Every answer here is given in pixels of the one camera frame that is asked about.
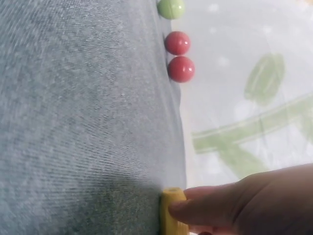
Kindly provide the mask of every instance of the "green bead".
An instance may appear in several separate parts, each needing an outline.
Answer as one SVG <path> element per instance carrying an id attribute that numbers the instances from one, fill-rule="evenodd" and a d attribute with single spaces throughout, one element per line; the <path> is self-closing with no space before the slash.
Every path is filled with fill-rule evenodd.
<path id="1" fill-rule="evenodd" d="M 183 0 L 161 0 L 157 5 L 158 12 L 168 20 L 181 17 L 185 12 Z"/>

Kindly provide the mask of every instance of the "red bead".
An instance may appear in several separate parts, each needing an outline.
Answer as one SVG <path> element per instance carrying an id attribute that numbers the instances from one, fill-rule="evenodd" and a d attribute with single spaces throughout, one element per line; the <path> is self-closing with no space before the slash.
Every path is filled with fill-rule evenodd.
<path id="1" fill-rule="evenodd" d="M 168 74 L 176 82 L 188 82 L 195 74 L 195 65 L 189 58 L 178 56 L 168 65 Z"/>
<path id="2" fill-rule="evenodd" d="M 165 39 L 165 48 L 173 55 L 183 55 L 190 48 L 190 39 L 183 32 L 171 32 Z"/>

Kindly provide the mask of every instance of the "green leaf pattern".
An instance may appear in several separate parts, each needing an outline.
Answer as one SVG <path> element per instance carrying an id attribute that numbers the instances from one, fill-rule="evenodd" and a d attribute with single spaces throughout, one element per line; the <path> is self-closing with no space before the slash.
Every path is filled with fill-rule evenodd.
<path id="1" fill-rule="evenodd" d="M 256 63 L 247 79 L 245 98 L 259 106 L 269 105 L 276 97 L 285 76 L 281 54 L 268 53 Z M 313 93 L 299 97 L 259 116 L 214 130 L 193 133 L 197 154 L 217 152 L 220 159 L 239 177 L 268 168 L 258 156 L 240 145 L 260 136 L 275 132 L 290 123 L 299 127 L 303 136 L 313 144 Z"/>

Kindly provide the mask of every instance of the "gray cloth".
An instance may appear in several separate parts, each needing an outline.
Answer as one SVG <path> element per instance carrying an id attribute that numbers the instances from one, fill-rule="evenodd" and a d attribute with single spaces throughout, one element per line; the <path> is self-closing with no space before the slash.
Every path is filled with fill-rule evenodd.
<path id="1" fill-rule="evenodd" d="M 0 0 L 0 234 L 156 235 L 185 187 L 155 0 Z"/>

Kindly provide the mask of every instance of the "ball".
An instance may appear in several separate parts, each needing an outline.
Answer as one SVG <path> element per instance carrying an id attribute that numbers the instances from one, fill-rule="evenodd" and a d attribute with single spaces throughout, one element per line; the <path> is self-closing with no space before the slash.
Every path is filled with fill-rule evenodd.
<path id="1" fill-rule="evenodd" d="M 195 74 L 195 65 L 189 58 L 178 56 L 169 63 L 168 74 L 176 82 L 188 82 Z"/>
<path id="2" fill-rule="evenodd" d="M 165 39 L 165 48 L 173 55 L 184 55 L 190 48 L 190 38 L 183 32 L 171 32 Z"/>
<path id="3" fill-rule="evenodd" d="M 161 0 L 157 5 L 157 9 L 162 17 L 174 20 L 184 14 L 185 4 L 183 0 Z"/>

